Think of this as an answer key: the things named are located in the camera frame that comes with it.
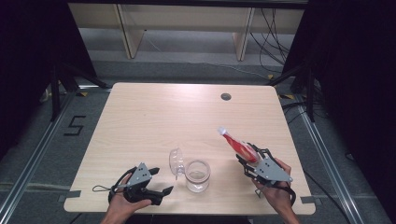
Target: gray floor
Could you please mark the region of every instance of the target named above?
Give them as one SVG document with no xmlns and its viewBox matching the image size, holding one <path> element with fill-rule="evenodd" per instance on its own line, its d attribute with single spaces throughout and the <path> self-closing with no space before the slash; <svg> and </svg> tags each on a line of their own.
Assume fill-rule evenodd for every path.
<svg viewBox="0 0 396 224">
<path fill-rule="evenodd" d="M 263 85 L 267 82 L 268 75 L 278 76 L 278 73 L 268 72 L 261 67 L 260 49 L 251 37 L 245 60 L 238 62 L 234 54 L 231 34 L 148 31 L 144 35 L 136 58 L 128 60 L 118 31 L 82 29 L 81 33 L 99 78 L 108 84 L 130 81 Z M 255 36 L 262 41 L 260 34 Z M 279 39 L 284 46 L 289 47 L 293 36 L 280 35 Z M 281 58 L 276 49 L 271 49 L 271 52 Z M 281 64 L 267 55 L 262 55 L 262 63 L 267 69 L 281 71 Z M 78 82 L 90 84 L 85 80 Z M 277 85 L 277 92 L 289 94 L 291 82 L 292 79 L 288 79 Z M 61 199 L 73 182 L 108 95 L 108 91 L 89 91 L 85 97 L 73 97 L 8 223 L 68 223 L 77 215 L 65 212 Z M 282 105 L 295 102 L 293 99 L 280 101 Z M 50 125 L 50 107 L 50 101 L 47 101 L 37 109 L 20 143 L 1 161 L 1 200 L 7 197 L 12 184 L 20 177 L 41 136 Z M 318 130 L 358 206 L 364 223 L 390 223 L 359 167 L 354 161 L 345 157 L 347 149 L 342 138 L 337 135 L 325 108 L 317 104 L 315 112 Z M 302 166 L 339 203 L 336 191 L 300 113 L 298 108 L 294 107 L 285 117 L 290 122 L 290 132 Z M 77 124 L 84 126 L 81 134 L 64 136 L 64 133 L 76 131 L 68 127 L 74 116 L 86 116 L 85 119 L 76 120 Z M 312 195 L 318 203 L 317 212 L 312 216 L 300 216 L 301 221 L 347 223 L 318 185 L 310 178 L 307 180 Z M 102 216 L 103 214 L 83 214 L 75 223 L 98 223 Z M 282 223 L 278 216 L 250 217 L 250 219 L 259 224 Z"/>
</svg>

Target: clear glass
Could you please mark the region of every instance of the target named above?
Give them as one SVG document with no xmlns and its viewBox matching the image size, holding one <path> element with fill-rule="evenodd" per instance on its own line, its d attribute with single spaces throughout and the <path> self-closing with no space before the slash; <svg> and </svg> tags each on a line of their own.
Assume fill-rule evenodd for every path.
<svg viewBox="0 0 396 224">
<path fill-rule="evenodd" d="M 192 192 L 202 192 L 209 186 L 210 167 L 206 161 L 191 161 L 186 167 L 187 188 Z"/>
</svg>

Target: hand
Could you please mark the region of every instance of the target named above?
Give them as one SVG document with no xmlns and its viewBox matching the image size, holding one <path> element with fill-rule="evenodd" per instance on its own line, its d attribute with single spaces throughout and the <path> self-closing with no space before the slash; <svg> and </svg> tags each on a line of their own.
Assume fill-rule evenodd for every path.
<svg viewBox="0 0 396 224">
<path fill-rule="evenodd" d="M 285 170 L 285 172 L 290 175 L 291 167 L 289 167 L 285 162 L 275 158 L 277 163 L 280 164 L 281 168 Z M 291 199 L 290 194 L 287 193 L 283 189 L 274 189 L 267 188 L 263 184 L 252 179 L 254 185 L 256 185 L 257 189 L 260 189 L 267 199 L 268 203 L 273 206 L 273 208 L 280 214 L 286 224 L 289 223 L 300 223 L 294 211 L 291 208 Z M 280 182 L 280 187 L 288 187 L 290 183 Z"/>
<path fill-rule="evenodd" d="M 132 174 L 125 176 L 121 181 L 121 184 L 126 184 L 127 180 Z M 107 208 L 105 217 L 102 219 L 102 224 L 119 224 L 124 223 L 136 210 L 151 205 L 151 200 L 142 200 L 137 203 L 128 202 L 123 194 L 122 189 L 117 189 L 117 193 L 114 194 L 111 199 L 110 205 Z"/>
</svg>

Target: wooden table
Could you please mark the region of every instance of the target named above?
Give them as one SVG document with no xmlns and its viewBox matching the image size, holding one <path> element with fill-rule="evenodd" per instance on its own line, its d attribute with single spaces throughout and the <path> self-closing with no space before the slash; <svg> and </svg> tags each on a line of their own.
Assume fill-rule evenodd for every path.
<svg viewBox="0 0 396 224">
<path fill-rule="evenodd" d="M 229 93 L 231 100 L 221 99 Z M 175 186 L 160 206 L 139 213 L 266 215 L 276 211 L 259 198 L 243 174 L 232 148 L 217 132 L 229 133 L 260 148 L 292 167 L 291 186 L 297 193 L 296 214 L 311 215 L 311 196 L 291 139 L 276 91 L 267 86 L 117 83 L 110 93 L 71 190 L 80 197 L 68 198 L 69 212 L 105 212 L 108 192 L 92 192 L 95 185 L 111 187 L 128 169 L 143 161 L 159 167 L 148 189 Z M 202 159 L 211 167 L 206 191 L 186 188 L 185 176 L 177 180 L 169 168 L 169 152 L 179 147 L 184 162 Z"/>
</svg>

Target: floor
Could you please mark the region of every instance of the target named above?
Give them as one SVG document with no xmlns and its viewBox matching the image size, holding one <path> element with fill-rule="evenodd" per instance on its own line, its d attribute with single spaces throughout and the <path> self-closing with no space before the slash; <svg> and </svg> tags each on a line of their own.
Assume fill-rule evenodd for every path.
<svg viewBox="0 0 396 224">
<path fill-rule="evenodd" d="M 232 34 L 146 31 L 136 57 L 129 60 L 126 58 L 120 33 L 117 30 L 81 29 L 80 31 L 99 78 L 108 83 L 120 80 L 220 83 L 224 82 L 224 76 L 228 76 L 227 80 L 230 80 L 230 77 L 239 78 L 237 82 L 230 80 L 234 84 L 262 85 L 268 81 L 269 75 L 279 76 L 278 72 L 282 68 L 282 64 L 272 59 L 268 53 L 260 54 L 260 47 L 251 36 L 247 44 L 245 60 L 238 62 L 234 54 Z M 254 36 L 262 43 L 265 35 L 254 34 Z M 285 48 L 290 48 L 293 35 L 279 35 L 278 38 Z M 283 62 L 278 49 L 273 47 L 268 49 Z M 170 71 L 175 71 L 176 77 L 180 76 L 180 79 L 166 77 L 165 73 Z M 282 105 L 299 100 L 298 96 L 290 97 L 291 82 L 292 78 L 276 86 Z M 79 83 L 91 85 L 85 80 L 80 80 Z M 2 201 L 12 192 L 14 183 L 21 182 L 21 179 L 26 180 L 25 187 L 20 190 L 24 193 L 16 197 L 17 203 L 9 209 L 9 216 L 3 219 L 2 223 L 98 223 L 100 221 L 103 214 L 79 215 L 63 210 L 64 195 L 73 181 L 108 96 L 108 91 L 91 89 L 87 92 L 89 94 L 85 97 L 70 96 L 70 94 L 62 96 L 64 108 L 67 109 L 58 126 L 53 129 L 50 128 L 53 124 L 49 121 L 50 101 L 43 102 L 25 130 L 20 143 L 0 162 Z M 303 223 L 390 223 L 359 167 L 353 159 L 346 157 L 347 148 L 332 126 L 331 119 L 320 100 L 318 93 L 314 128 L 318 129 L 322 137 L 321 142 L 315 142 L 312 133 L 308 131 L 312 126 L 306 122 L 307 117 L 303 107 L 285 110 L 293 141 L 302 165 L 307 171 L 308 185 L 317 205 L 317 212 L 314 215 L 301 216 L 300 220 Z M 64 133 L 71 132 L 68 127 L 70 120 L 75 115 L 82 114 L 86 116 L 83 120 L 84 132 L 78 137 L 66 138 Z M 48 143 L 41 141 L 42 136 L 49 136 Z M 332 177 L 334 171 L 328 169 L 325 164 L 328 158 L 320 153 L 318 145 L 325 147 L 329 152 L 336 168 L 335 174 L 341 176 L 341 179 Z M 37 153 L 40 147 L 44 148 L 41 154 Z M 35 165 L 27 167 L 26 164 L 32 163 L 32 158 L 36 160 Z M 339 184 L 345 185 L 346 192 L 353 201 L 352 205 L 357 206 L 352 215 L 344 211 L 350 221 L 347 221 L 337 208 L 337 206 L 345 206 L 343 203 L 345 198 L 340 194 L 340 189 L 337 189 Z M 321 187 L 335 199 L 335 203 Z M 139 220 L 138 216 L 134 218 L 137 218 L 132 220 L 134 223 L 137 221 L 175 223 L 183 220 L 191 223 L 190 219 L 183 217 L 156 217 L 148 222 L 145 222 L 144 218 Z M 282 223 L 278 216 L 248 217 L 248 219 L 253 223 Z M 230 223 L 227 220 L 229 219 L 222 219 L 219 223 Z"/>
</svg>

